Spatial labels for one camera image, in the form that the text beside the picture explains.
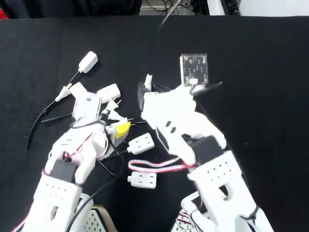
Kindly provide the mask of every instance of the black cable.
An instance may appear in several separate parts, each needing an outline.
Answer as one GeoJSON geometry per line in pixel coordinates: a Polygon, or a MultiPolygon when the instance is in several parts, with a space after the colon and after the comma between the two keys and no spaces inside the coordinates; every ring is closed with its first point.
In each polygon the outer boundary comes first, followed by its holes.
{"type": "Polygon", "coordinates": [[[199,230],[200,232],[203,232],[203,230],[199,227],[199,225],[197,225],[197,223],[194,221],[194,219],[193,219],[193,217],[192,217],[192,214],[193,214],[195,211],[193,211],[193,212],[190,214],[190,220],[194,223],[194,225],[198,228],[198,230],[199,230]]]}
{"type": "Polygon", "coordinates": [[[78,74],[80,74],[79,71],[77,71],[77,73],[72,77],[72,79],[70,79],[68,85],[73,82],[73,80],[78,76],[78,74]]]}
{"type": "Polygon", "coordinates": [[[185,5],[183,5],[183,4],[179,4],[179,5],[180,5],[181,7],[183,7],[183,8],[186,8],[186,9],[192,11],[193,13],[195,13],[190,7],[185,6],[185,5]]]}
{"type": "MultiPolygon", "coordinates": [[[[124,153],[127,153],[127,150],[119,152],[119,154],[121,154],[121,155],[124,154],[124,153]]],[[[117,158],[117,157],[119,157],[119,155],[108,156],[108,157],[104,158],[104,161],[112,160],[112,159],[117,158]]]]}
{"type": "Polygon", "coordinates": [[[146,3],[150,6],[151,9],[153,9],[154,11],[157,11],[157,12],[165,12],[165,10],[160,10],[160,9],[157,9],[155,7],[153,7],[150,3],[149,3],[149,0],[146,0],[146,3]]]}
{"type": "Polygon", "coordinates": [[[177,0],[176,3],[171,6],[168,10],[168,13],[166,14],[165,18],[162,20],[161,25],[159,26],[158,32],[157,32],[157,36],[159,35],[164,23],[167,21],[167,19],[170,17],[170,15],[174,12],[174,10],[178,7],[178,5],[182,2],[182,0],[177,0]]]}
{"type": "Polygon", "coordinates": [[[109,170],[101,161],[98,161],[98,163],[113,177],[117,177],[111,170],[109,170]]]}
{"type": "Polygon", "coordinates": [[[37,119],[34,121],[34,124],[30,130],[29,136],[28,136],[28,142],[27,142],[27,151],[29,150],[30,144],[32,142],[32,138],[34,136],[34,132],[36,131],[37,126],[39,125],[40,119],[48,112],[50,111],[56,104],[56,101],[54,100],[52,103],[50,103],[37,117],[37,119]]]}
{"type": "Polygon", "coordinates": [[[72,219],[71,219],[71,221],[70,221],[70,223],[69,223],[69,225],[68,225],[68,228],[67,228],[66,232],[70,232],[70,229],[71,229],[71,227],[72,227],[74,221],[76,220],[77,216],[78,216],[78,215],[80,214],[80,212],[84,209],[84,207],[89,203],[89,201],[91,201],[91,200],[94,198],[94,196],[96,196],[96,195],[97,195],[100,191],[102,191],[105,187],[107,187],[108,185],[110,185],[110,184],[112,184],[113,182],[115,182],[115,181],[122,175],[122,173],[123,173],[124,170],[125,170],[125,160],[124,160],[123,156],[120,155],[120,153],[117,151],[115,145],[112,143],[112,140],[111,140],[110,136],[108,135],[108,132],[107,132],[106,128],[104,128],[104,130],[105,130],[107,139],[108,139],[108,141],[109,141],[109,144],[113,147],[113,149],[115,150],[116,154],[117,154],[118,156],[121,157],[121,160],[122,160],[121,171],[120,171],[119,175],[116,176],[116,178],[113,178],[113,179],[110,180],[109,182],[107,182],[107,183],[101,185],[101,186],[98,188],[98,190],[95,191],[93,194],[91,194],[91,196],[81,205],[81,207],[76,211],[76,213],[75,213],[74,216],[72,217],[72,219]]]}
{"type": "Polygon", "coordinates": [[[60,119],[63,119],[63,118],[69,117],[69,116],[72,116],[72,112],[67,114],[67,115],[58,116],[58,117],[52,117],[52,118],[43,120],[41,123],[52,122],[52,121],[60,120],[60,119]]]}

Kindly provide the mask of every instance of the electrical socket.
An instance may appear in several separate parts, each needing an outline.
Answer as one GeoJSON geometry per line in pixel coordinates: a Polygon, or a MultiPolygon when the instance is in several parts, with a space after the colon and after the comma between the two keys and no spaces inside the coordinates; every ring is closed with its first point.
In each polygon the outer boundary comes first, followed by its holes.
{"type": "Polygon", "coordinates": [[[155,146],[155,143],[150,135],[150,133],[146,133],[137,137],[129,142],[129,147],[127,151],[132,154],[136,155],[147,151],[155,146]]]}
{"type": "Polygon", "coordinates": [[[102,99],[102,104],[109,102],[110,100],[115,100],[121,96],[120,90],[117,84],[112,84],[100,89],[97,94],[102,99]]]}
{"type": "Polygon", "coordinates": [[[132,172],[127,177],[127,181],[131,186],[144,189],[155,189],[156,173],[132,172]]]}

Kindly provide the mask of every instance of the yellow connector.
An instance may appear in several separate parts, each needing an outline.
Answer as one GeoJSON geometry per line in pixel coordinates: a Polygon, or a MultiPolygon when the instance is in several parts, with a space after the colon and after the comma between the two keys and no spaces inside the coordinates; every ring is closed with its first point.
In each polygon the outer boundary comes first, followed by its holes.
{"type": "Polygon", "coordinates": [[[119,138],[127,135],[129,130],[130,130],[130,126],[131,126],[131,122],[127,122],[127,123],[122,124],[120,126],[116,126],[117,133],[115,135],[115,138],[119,139],[119,138]]]}

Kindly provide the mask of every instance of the black cloth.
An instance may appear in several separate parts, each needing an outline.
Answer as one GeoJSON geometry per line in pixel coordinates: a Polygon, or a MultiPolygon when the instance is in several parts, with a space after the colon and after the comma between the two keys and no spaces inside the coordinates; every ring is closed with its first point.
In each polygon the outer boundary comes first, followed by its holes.
{"type": "MultiPolygon", "coordinates": [[[[2,231],[27,214],[48,152],[71,119],[40,125],[26,152],[32,123],[89,50],[97,53],[99,64],[81,82],[93,92],[117,83],[123,99],[119,113],[135,120],[140,120],[137,86],[149,70],[154,83],[174,88],[180,84],[180,54],[207,53],[210,82],[223,85],[197,100],[226,135],[274,230],[307,230],[309,18],[175,16],[156,38],[162,19],[0,21],[2,231]]],[[[49,116],[67,114],[73,104],[68,97],[49,116]]],[[[147,131],[147,125],[133,126],[127,140],[147,131]]],[[[169,159],[155,143],[149,152],[126,159],[169,159]]],[[[118,172],[120,160],[106,165],[118,172]]],[[[96,166],[84,192],[91,194],[110,178],[96,166]]],[[[95,203],[106,206],[119,231],[168,231],[181,199],[193,191],[182,171],[158,175],[154,190],[118,180],[95,203]]]]}

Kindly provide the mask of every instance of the white 3d-printed part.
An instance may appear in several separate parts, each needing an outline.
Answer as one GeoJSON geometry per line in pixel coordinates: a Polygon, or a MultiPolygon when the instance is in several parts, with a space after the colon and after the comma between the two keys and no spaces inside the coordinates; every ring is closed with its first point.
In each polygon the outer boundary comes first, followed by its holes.
{"type": "Polygon", "coordinates": [[[90,210],[80,232],[107,232],[96,210],[90,210]]]}

